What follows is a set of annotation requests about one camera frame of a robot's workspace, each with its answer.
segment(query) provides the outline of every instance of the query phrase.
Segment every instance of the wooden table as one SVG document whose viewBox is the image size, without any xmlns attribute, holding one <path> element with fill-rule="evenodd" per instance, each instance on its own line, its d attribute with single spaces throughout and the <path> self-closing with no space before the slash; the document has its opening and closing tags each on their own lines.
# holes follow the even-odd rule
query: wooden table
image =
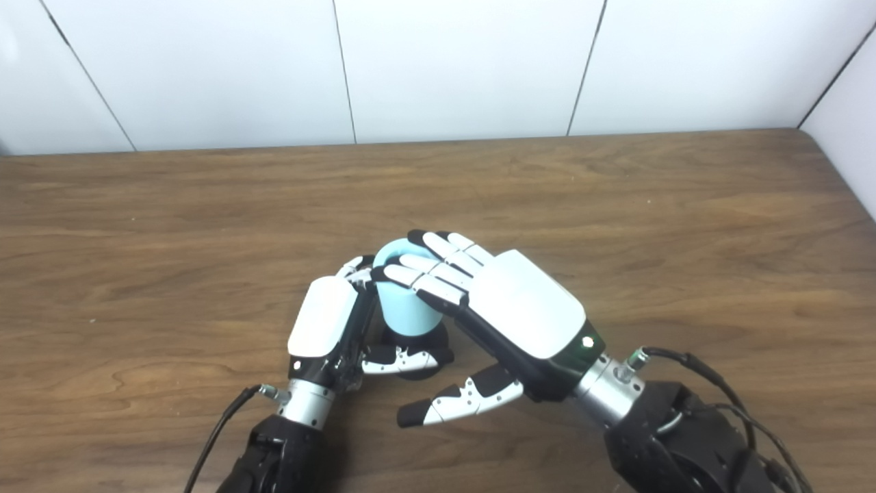
<svg viewBox="0 0 876 493">
<path fill-rule="evenodd" d="M 698 354 L 817 491 L 873 491 L 876 225 L 794 130 L 2 158 L 0 489 L 180 491 L 230 399 L 285 383 L 310 281 L 415 227 L 519 248 L 613 355 Z M 488 364 L 451 337 L 432 380 L 339 398 L 326 491 L 629 490 L 571 404 L 397 428 Z M 199 491 L 272 411 L 238 413 Z"/>
</svg>

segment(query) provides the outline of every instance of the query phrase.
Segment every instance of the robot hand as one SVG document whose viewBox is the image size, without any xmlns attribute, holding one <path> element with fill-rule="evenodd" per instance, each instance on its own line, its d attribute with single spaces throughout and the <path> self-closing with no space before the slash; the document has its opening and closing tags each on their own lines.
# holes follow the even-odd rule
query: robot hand
<svg viewBox="0 0 876 493">
<path fill-rule="evenodd" d="M 589 393 L 597 376 L 591 373 L 620 366 L 603 355 L 605 343 L 578 300 L 517 250 L 492 256 L 454 232 L 415 230 L 407 238 L 440 260 L 404 254 L 375 268 L 371 277 L 408 287 L 453 317 L 498 364 L 474 374 L 461 388 L 451 386 L 433 399 L 403 407 L 400 426 L 480 414 L 524 394 L 559 402 Z M 615 424 L 642 387 L 634 376 L 621 383 L 611 390 L 616 396 L 604 409 L 595 408 L 597 417 Z"/>
<path fill-rule="evenodd" d="M 219 493 L 307 493 L 318 487 L 324 462 L 322 427 L 337 394 L 358 389 L 363 374 L 393 374 L 439 367 L 453 360 L 446 348 L 411 351 L 364 343 L 377 301 L 373 256 L 347 262 L 336 275 L 310 284 L 289 336 L 289 386 L 249 388 L 214 430 L 186 491 L 194 486 L 218 430 L 256 393 L 279 404 L 276 414 L 253 427 L 244 453 Z"/>
<path fill-rule="evenodd" d="M 439 260 L 403 254 L 375 268 L 372 279 L 408 287 L 498 363 L 462 387 L 402 407 L 400 426 L 480 414 L 524 394 L 535 401 L 573 397 L 605 429 L 611 465 L 640 493 L 772 493 L 774 485 L 811 491 L 781 441 L 794 476 L 757 453 L 756 422 L 723 378 L 693 355 L 643 347 L 615 361 L 581 304 L 517 250 L 492 256 L 454 232 L 415 230 L 408 240 Z M 733 404 L 705 405 L 678 382 L 646 384 L 636 372 L 652 355 L 679 361 Z M 745 421 L 748 443 L 718 409 Z"/>
</svg>

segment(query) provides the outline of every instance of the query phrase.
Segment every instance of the white wall panel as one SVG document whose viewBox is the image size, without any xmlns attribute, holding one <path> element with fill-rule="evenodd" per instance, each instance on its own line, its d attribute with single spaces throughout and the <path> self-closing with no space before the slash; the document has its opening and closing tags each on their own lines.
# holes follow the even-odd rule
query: white wall panel
<svg viewBox="0 0 876 493">
<path fill-rule="evenodd" d="M 39 0 L 0 2 L 0 154 L 130 150 Z"/>
<path fill-rule="evenodd" d="M 336 0 L 359 142 L 565 135 L 601 0 Z"/>
<path fill-rule="evenodd" d="M 351 143 L 331 0 L 46 0 L 137 149 Z"/>
<path fill-rule="evenodd" d="M 876 37 L 861 47 L 802 129 L 876 218 Z"/>
<path fill-rule="evenodd" d="M 873 0 L 609 0 L 572 133 L 797 126 Z"/>
</svg>

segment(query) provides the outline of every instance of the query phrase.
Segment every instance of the light blue cup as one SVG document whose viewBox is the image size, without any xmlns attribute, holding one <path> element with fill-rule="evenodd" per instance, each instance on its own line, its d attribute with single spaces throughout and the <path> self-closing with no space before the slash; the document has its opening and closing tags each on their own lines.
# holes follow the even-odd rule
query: light blue cup
<svg viewBox="0 0 876 493">
<path fill-rule="evenodd" d="M 374 256 L 374 267 L 386 264 L 386 260 L 402 254 L 415 254 L 434 259 L 426 248 L 417 246 L 406 238 L 387 243 Z M 392 282 L 377 282 L 380 307 L 384 320 L 394 332 L 404 336 L 421 336 L 441 322 L 441 313 L 429 308 L 411 290 Z"/>
</svg>

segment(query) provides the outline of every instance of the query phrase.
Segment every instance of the black fingertip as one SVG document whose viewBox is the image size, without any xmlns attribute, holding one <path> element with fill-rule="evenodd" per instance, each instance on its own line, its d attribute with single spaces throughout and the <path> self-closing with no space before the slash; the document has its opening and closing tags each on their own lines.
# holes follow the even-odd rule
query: black fingertip
<svg viewBox="0 0 876 493">
<path fill-rule="evenodd" d="M 415 403 L 405 404 L 399 408 L 395 421 L 399 424 L 399 428 L 423 426 L 423 421 L 426 420 L 426 414 L 431 407 L 432 399 L 423 399 Z"/>
<path fill-rule="evenodd" d="M 438 397 L 462 397 L 462 396 L 463 396 L 463 392 L 459 389 L 459 387 L 456 387 L 455 385 L 449 385 L 445 389 L 442 389 L 441 392 L 438 392 L 437 394 L 435 394 L 434 398 L 437 399 Z"/>
<path fill-rule="evenodd" d="M 419 245 L 421 247 L 426 246 L 426 242 L 423 241 L 423 235 L 426 234 L 425 231 L 421 229 L 412 229 L 407 232 L 407 240 L 415 245 Z"/>
<path fill-rule="evenodd" d="M 364 360 L 378 365 L 392 365 L 395 362 L 395 346 L 369 346 Z"/>
<path fill-rule="evenodd" d="M 453 350 L 449 347 L 436 347 L 435 349 L 429 349 L 429 354 L 432 354 L 432 357 L 438 361 L 439 365 L 446 365 L 448 363 L 452 363 L 454 360 Z"/>
<path fill-rule="evenodd" d="M 392 279 L 386 276 L 383 271 L 384 266 L 375 267 L 371 270 L 371 280 L 374 282 L 392 282 Z"/>
</svg>

